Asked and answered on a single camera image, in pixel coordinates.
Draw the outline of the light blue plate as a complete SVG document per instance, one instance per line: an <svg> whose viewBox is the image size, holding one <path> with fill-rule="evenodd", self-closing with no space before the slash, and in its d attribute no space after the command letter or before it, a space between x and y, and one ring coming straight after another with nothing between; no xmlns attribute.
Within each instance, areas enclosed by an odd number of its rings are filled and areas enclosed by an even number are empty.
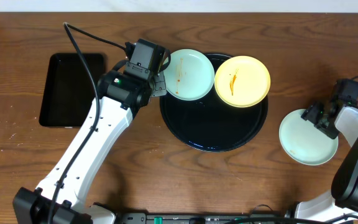
<svg viewBox="0 0 358 224"><path fill-rule="evenodd" d="M279 139L284 151L295 161L318 166L336 153L339 140L331 139L301 118L305 109L287 114L279 127Z"/></svg>
<svg viewBox="0 0 358 224"><path fill-rule="evenodd" d="M167 91L179 100L198 100L214 85L213 65L205 54L197 50L181 49L173 52L163 74Z"/></svg>

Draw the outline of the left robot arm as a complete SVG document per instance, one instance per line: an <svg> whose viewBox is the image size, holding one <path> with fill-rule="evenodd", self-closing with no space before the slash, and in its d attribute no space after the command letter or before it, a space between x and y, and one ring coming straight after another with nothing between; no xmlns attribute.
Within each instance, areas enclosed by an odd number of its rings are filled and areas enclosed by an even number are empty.
<svg viewBox="0 0 358 224"><path fill-rule="evenodd" d="M18 223L114 223L102 205L85 206L91 184L113 144L151 97L166 94L163 72L140 78L111 70L98 82L88 117L62 158L35 190L13 200Z"/></svg>

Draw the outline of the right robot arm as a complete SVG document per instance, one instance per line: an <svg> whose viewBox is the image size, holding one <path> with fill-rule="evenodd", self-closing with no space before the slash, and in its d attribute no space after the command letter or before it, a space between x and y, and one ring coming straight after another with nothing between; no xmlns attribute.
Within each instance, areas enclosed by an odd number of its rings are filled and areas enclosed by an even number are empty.
<svg viewBox="0 0 358 224"><path fill-rule="evenodd" d="M335 128L342 133L351 149L338 168L331 190L296 204L286 218L325 223L358 220L358 108L342 106L335 115Z"/></svg>

